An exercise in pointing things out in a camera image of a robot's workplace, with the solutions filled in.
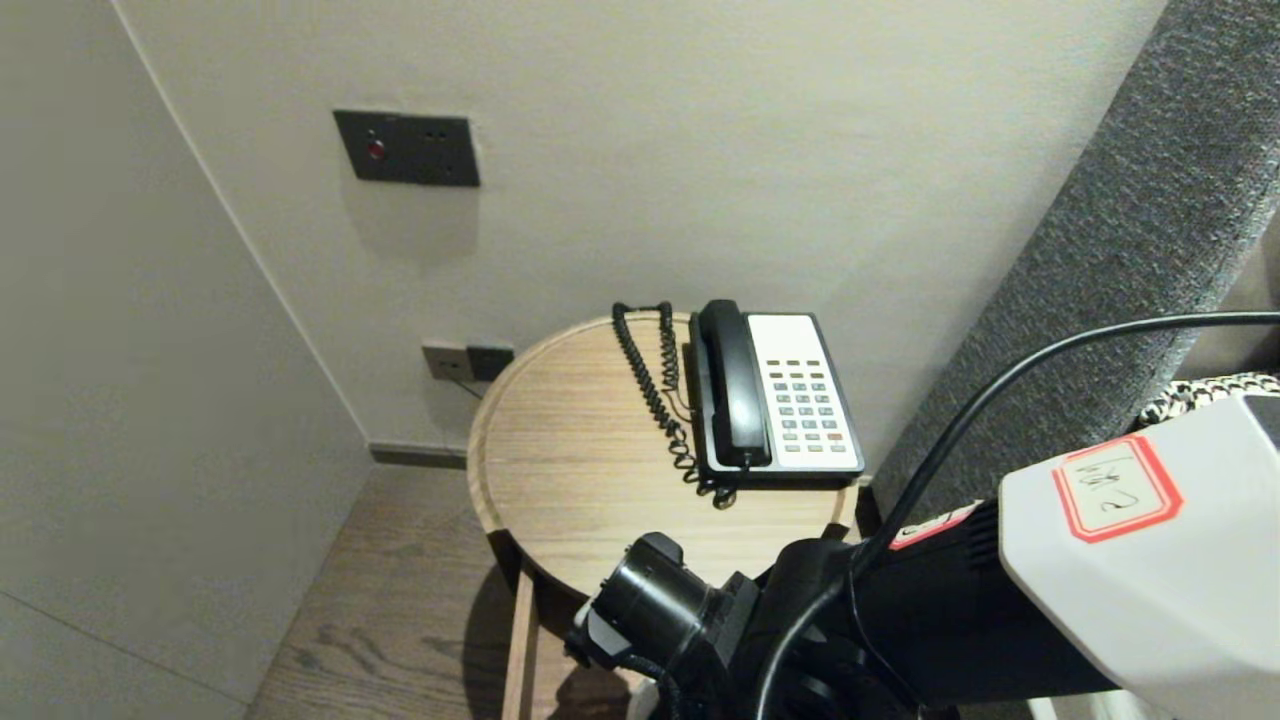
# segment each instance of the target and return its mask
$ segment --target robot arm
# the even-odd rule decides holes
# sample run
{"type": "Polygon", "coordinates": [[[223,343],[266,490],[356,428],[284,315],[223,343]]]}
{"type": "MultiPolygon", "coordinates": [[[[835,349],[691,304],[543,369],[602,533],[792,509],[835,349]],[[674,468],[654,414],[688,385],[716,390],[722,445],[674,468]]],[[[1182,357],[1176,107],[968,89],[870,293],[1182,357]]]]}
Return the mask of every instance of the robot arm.
{"type": "Polygon", "coordinates": [[[719,589],[649,534],[570,647],[660,669],[673,716],[879,720],[1123,687],[1188,720],[1274,717],[1277,443],[1280,398],[1224,400],[888,537],[799,541],[719,589]]]}

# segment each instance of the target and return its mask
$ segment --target telephone keypad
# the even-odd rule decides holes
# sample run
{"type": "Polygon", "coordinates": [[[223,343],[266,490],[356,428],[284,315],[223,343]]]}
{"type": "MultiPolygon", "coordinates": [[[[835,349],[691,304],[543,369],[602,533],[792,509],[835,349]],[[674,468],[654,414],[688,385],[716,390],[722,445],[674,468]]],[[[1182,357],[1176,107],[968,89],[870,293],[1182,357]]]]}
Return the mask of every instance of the telephone keypad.
{"type": "Polygon", "coordinates": [[[781,341],[777,345],[756,341],[760,377],[764,387],[773,388],[772,397],[765,397],[769,400],[772,425],[776,429],[773,437],[778,441],[774,447],[788,466],[845,466],[851,461],[850,454],[855,451],[850,443],[851,433],[845,429],[845,420],[841,419],[844,411],[835,410],[841,401],[836,397],[833,383],[827,382],[829,369],[826,360],[805,351],[792,354],[792,350],[797,350],[794,341],[787,338],[785,342],[787,350],[782,350],[781,341]]]}

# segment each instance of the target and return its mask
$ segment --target black telephone handset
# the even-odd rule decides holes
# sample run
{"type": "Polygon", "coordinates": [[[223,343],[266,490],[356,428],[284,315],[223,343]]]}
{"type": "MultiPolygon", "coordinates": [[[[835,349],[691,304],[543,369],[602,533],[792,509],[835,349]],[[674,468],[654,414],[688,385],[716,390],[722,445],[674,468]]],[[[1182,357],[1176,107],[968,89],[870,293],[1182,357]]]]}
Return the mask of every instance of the black telephone handset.
{"type": "Polygon", "coordinates": [[[698,331],[708,363],[718,368],[710,374],[716,455],[724,465],[768,465],[768,407],[746,318],[732,300],[712,300],[698,314],[698,331]]]}

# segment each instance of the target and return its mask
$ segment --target wooden tabletop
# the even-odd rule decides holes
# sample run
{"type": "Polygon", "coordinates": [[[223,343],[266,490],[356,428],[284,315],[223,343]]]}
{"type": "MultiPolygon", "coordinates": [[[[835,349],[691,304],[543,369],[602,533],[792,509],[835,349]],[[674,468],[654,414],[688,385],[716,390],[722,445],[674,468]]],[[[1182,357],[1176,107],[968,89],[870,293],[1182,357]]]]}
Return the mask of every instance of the wooden tabletop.
{"type": "MultiPolygon", "coordinates": [[[[676,316],[681,345],[687,319],[676,316]]],[[[658,314],[628,322],[659,379],[658,314]]],[[[680,396],[687,420],[684,370],[680,396]]],[[[741,491],[728,510],[712,507],[672,468],[608,318],[544,340],[503,372],[471,427],[467,482],[486,532],[508,530],[539,570],[584,594],[646,532],[671,536],[689,568],[719,585],[735,570],[765,570],[828,523],[849,525],[854,505],[852,491],[741,491]]]]}

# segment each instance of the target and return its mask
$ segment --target telephone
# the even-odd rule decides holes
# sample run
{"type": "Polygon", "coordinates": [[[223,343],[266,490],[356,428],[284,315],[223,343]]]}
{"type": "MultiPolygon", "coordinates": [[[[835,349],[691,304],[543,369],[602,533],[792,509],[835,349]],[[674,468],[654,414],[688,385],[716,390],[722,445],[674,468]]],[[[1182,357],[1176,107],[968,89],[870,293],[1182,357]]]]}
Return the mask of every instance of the telephone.
{"type": "Polygon", "coordinates": [[[713,300],[689,323],[684,348],[692,441],[662,396],[678,391],[680,369],[669,302],[657,310],[662,336],[662,388],[631,338],[626,314],[613,305],[613,329],[675,466],[716,507],[733,503],[737,488],[840,488],[865,466],[852,418],[818,320],[804,313],[740,313],[713,300]]]}

